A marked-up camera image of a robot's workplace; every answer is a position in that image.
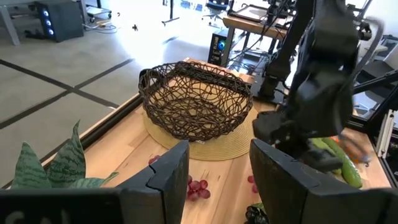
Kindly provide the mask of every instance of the concrete floor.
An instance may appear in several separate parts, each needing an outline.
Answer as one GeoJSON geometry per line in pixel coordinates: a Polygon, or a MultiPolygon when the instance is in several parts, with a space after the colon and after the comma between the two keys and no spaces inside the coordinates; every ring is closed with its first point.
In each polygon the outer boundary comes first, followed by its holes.
{"type": "Polygon", "coordinates": [[[164,27],[168,9],[143,19],[138,7],[131,8],[136,13],[113,7],[122,13],[114,34],[89,31],[62,43],[21,38],[15,47],[0,30],[1,186],[14,176],[23,141],[44,157],[70,137],[79,119],[82,133],[136,94],[143,68],[186,57],[207,61],[215,28],[200,14],[180,11],[182,18],[164,27]],[[139,31],[131,29],[134,24],[139,31]]]}

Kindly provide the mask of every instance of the black wire basket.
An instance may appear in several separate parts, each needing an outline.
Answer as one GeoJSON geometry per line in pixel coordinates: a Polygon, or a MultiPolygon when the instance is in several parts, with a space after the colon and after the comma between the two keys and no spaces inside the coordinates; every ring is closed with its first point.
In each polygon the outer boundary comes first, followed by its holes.
{"type": "Polygon", "coordinates": [[[140,73],[150,120],[177,139],[206,141],[238,127],[252,107],[249,85],[196,62],[166,63],[140,73]]]}

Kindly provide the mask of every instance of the black box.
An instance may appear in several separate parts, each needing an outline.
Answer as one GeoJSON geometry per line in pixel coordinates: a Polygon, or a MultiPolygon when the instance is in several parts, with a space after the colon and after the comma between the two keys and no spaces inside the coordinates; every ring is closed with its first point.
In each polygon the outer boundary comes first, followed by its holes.
{"type": "Polygon", "coordinates": [[[35,2],[44,35],[56,42],[83,37],[83,19],[78,2],[54,0],[35,2]]]}
{"type": "Polygon", "coordinates": [[[207,59],[208,63],[221,65],[221,58],[224,54],[228,29],[218,30],[213,33],[210,43],[210,51],[207,59]]]}

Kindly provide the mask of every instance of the wooden tabletop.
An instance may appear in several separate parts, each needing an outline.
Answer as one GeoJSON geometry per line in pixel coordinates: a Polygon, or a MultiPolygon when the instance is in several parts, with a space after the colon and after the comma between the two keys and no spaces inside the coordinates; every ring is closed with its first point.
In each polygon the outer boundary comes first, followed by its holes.
{"type": "MultiPolygon", "coordinates": [[[[252,82],[249,75],[232,73],[252,82]]],[[[275,109],[273,105],[260,102],[254,102],[254,107],[258,111],[275,109]]],[[[105,178],[114,171],[119,172],[106,185],[114,187],[145,168],[151,157],[166,152],[146,131],[143,113],[143,108],[139,106],[85,151],[88,177],[105,178]]],[[[345,132],[373,151],[365,134],[349,129],[345,132]]],[[[248,154],[219,162],[190,159],[189,165],[189,173],[195,180],[208,181],[211,197],[196,202],[186,201],[182,223],[242,224],[246,221],[246,207],[260,202],[258,194],[251,192],[251,184],[247,182],[247,177],[252,174],[248,154]]],[[[374,158],[369,167],[358,165],[358,169],[363,178],[364,189],[390,186],[377,159],[374,158]]]]}
{"type": "Polygon", "coordinates": [[[223,18],[224,25],[226,27],[233,27],[236,29],[245,30],[254,34],[263,34],[264,36],[271,37],[273,39],[282,40],[287,31],[284,29],[278,29],[274,26],[270,27],[267,32],[263,32],[264,25],[258,22],[249,21],[234,16],[226,16],[223,18]]]}

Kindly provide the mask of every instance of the straw placemat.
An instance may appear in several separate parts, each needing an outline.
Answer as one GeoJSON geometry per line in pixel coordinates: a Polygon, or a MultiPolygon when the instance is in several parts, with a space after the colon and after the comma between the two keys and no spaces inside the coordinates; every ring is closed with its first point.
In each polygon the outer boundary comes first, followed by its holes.
{"type": "MultiPolygon", "coordinates": [[[[163,147],[170,149],[181,141],[155,125],[146,112],[143,117],[146,130],[163,147]]],[[[256,117],[257,111],[252,108],[244,122],[229,134],[205,142],[190,142],[190,157],[204,161],[223,161],[246,154],[249,152],[250,141],[254,138],[252,121],[256,117]]]]}

